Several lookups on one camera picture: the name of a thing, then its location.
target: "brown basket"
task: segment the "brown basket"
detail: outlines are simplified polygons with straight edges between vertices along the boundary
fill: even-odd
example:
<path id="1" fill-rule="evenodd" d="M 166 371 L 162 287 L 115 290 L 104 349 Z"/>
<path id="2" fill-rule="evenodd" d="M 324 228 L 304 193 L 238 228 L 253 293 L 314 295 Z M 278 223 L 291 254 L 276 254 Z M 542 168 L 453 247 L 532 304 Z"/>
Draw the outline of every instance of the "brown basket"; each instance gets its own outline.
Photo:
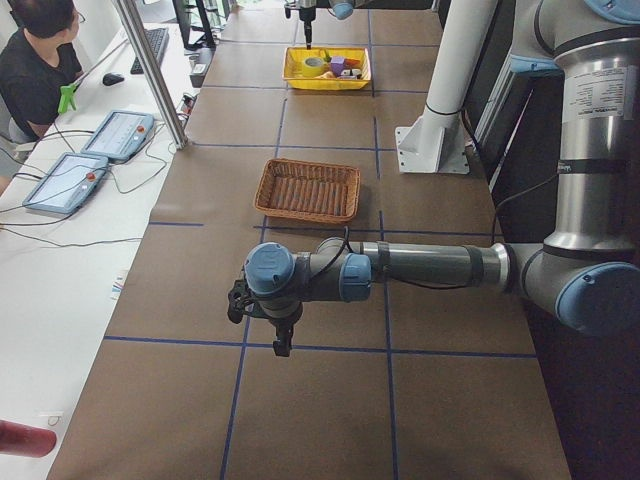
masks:
<path id="1" fill-rule="evenodd" d="M 254 205 L 270 217 L 345 223 L 355 217 L 360 170 L 274 158 L 262 173 Z"/>

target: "black hair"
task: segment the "black hair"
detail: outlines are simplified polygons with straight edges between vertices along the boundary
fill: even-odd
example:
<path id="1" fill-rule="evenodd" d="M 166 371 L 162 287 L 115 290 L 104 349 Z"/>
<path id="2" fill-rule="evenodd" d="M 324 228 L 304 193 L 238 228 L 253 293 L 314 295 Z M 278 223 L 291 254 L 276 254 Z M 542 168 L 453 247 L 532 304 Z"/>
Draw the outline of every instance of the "black hair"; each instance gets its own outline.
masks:
<path id="1" fill-rule="evenodd" d="M 73 24 L 73 0 L 13 0 L 24 27 L 38 38 L 50 38 Z"/>

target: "green object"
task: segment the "green object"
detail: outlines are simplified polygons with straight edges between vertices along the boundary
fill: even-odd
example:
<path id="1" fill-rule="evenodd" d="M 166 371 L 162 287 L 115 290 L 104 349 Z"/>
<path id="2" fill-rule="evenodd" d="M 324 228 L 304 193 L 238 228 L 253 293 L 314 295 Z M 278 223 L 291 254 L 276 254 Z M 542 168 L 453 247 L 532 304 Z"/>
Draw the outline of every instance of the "green object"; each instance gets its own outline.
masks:
<path id="1" fill-rule="evenodd" d="M 69 109 L 69 105 L 71 108 L 76 110 L 76 102 L 73 99 L 73 94 L 78 88 L 75 84 L 63 85 L 60 87 L 60 103 L 58 104 L 58 113 L 65 113 Z"/>

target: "black keyboard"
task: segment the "black keyboard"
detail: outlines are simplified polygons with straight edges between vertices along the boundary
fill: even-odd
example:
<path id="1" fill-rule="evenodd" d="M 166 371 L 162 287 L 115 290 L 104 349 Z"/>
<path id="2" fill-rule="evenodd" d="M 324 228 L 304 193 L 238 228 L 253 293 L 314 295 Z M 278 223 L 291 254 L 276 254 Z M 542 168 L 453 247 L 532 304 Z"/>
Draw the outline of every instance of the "black keyboard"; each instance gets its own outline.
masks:
<path id="1" fill-rule="evenodd" d="M 147 40 L 149 40 L 149 45 L 151 45 L 151 50 L 158 61 L 158 65 L 161 65 L 162 57 L 164 57 L 164 52 L 167 49 L 167 43 L 169 42 L 169 29 L 154 28 L 153 30 L 145 30 L 144 33 L 147 35 Z M 133 65 L 131 66 L 131 74 L 142 75 L 143 73 L 140 60 L 136 57 L 133 61 Z"/>

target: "yellow tape roll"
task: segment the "yellow tape roll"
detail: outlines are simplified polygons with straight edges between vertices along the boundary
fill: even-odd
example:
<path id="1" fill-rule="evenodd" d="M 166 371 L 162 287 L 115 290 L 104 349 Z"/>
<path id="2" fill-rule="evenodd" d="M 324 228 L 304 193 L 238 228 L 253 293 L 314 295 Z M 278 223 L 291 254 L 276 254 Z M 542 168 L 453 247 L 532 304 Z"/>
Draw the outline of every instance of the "yellow tape roll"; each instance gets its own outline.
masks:
<path id="1" fill-rule="evenodd" d="M 307 78 L 322 75 L 325 70 L 325 61 L 320 57 L 305 58 L 302 62 L 302 76 Z"/>

